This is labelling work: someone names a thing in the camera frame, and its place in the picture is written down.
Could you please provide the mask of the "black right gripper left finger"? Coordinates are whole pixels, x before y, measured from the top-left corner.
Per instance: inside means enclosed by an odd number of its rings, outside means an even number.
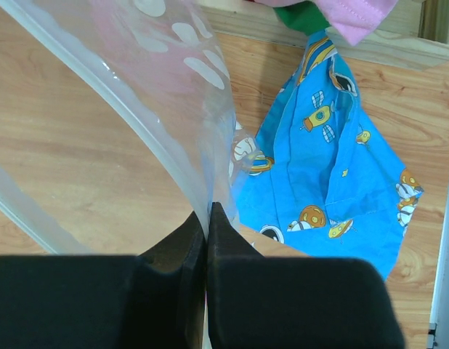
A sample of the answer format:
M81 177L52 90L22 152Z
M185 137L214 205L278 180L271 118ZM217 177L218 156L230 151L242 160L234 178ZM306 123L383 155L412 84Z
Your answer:
M0 256L0 348L200 348L195 214L140 255Z

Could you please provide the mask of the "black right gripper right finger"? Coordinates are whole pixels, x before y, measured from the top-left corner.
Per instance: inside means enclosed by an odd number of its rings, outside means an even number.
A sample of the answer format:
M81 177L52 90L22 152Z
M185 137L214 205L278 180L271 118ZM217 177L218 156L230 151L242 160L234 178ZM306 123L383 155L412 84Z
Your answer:
M354 258L265 257L211 208L207 303L213 348L403 348L378 271Z

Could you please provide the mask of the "clear zip top bag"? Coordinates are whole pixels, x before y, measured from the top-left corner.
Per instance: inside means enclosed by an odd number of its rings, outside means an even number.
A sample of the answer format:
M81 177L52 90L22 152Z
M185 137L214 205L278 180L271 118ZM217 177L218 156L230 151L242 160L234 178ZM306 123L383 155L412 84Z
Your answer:
M214 203L238 228L256 156L196 1L0 1L0 211L54 254L138 254Z

